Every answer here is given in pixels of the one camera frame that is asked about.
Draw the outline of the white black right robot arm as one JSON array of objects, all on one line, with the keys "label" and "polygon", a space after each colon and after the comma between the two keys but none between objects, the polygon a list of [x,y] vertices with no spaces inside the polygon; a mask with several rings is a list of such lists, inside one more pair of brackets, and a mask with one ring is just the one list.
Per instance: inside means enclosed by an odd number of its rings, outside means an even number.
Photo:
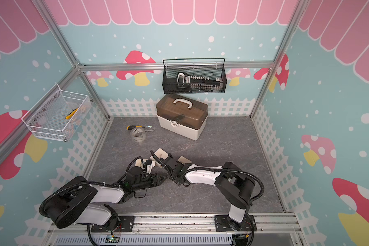
[{"label": "white black right robot arm", "polygon": [[244,231],[253,225],[248,214],[252,203],[260,199],[265,191],[264,184],[255,175],[243,171],[232,162],[218,167],[202,167],[192,163],[182,163],[173,159],[151,156],[168,173],[169,178],[179,186],[201,183],[216,187],[230,203],[226,216],[216,216],[216,222],[227,231]]}]

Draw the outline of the small cream printed gift box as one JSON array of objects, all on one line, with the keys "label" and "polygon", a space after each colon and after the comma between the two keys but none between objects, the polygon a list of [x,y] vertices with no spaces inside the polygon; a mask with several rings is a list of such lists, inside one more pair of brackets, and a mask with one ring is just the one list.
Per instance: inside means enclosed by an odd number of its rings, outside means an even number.
[{"label": "small cream printed gift box", "polygon": [[188,160],[187,158],[185,158],[185,157],[183,157],[183,156],[180,156],[180,157],[179,157],[179,159],[178,159],[178,161],[179,161],[181,164],[183,164],[183,165],[185,165],[185,164],[192,164],[192,162],[191,162],[190,160]]}]

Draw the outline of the cream square gift box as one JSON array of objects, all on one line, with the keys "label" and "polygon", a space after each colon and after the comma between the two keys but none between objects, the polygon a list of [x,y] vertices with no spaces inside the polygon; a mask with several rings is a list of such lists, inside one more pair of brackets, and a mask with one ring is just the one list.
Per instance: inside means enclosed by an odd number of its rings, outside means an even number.
[{"label": "cream square gift box", "polygon": [[161,148],[155,151],[154,154],[158,159],[162,158],[163,160],[165,160],[169,156],[168,153]]}]

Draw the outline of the cream drawer-style jewelry box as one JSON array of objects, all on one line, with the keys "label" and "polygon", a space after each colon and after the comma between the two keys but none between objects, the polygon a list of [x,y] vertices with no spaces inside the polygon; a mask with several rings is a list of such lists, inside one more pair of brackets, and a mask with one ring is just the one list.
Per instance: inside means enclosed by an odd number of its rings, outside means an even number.
[{"label": "cream drawer-style jewelry box", "polygon": [[144,166],[144,163],[145,163],[145,160],[142,159],[142,158],[138,158],[135,162],[135,165],[136,167],[143,167]]}]

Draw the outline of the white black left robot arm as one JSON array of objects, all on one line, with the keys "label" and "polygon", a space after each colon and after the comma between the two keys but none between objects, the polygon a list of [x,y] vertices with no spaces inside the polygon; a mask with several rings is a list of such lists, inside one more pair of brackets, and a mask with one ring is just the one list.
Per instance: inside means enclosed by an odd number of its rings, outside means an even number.
[{"label": "white black left robot arm", "polygon": [[110,205],[125,203],[138,191],[157,187],[167,179],[165,174],[152,173],[153,166],[152,160],[139,156],[112,184],[77,176],[49,195],[41,203],[39,213],[50,218],[59,229],[85,224],[114,232],[123,225],[123,219]]}]

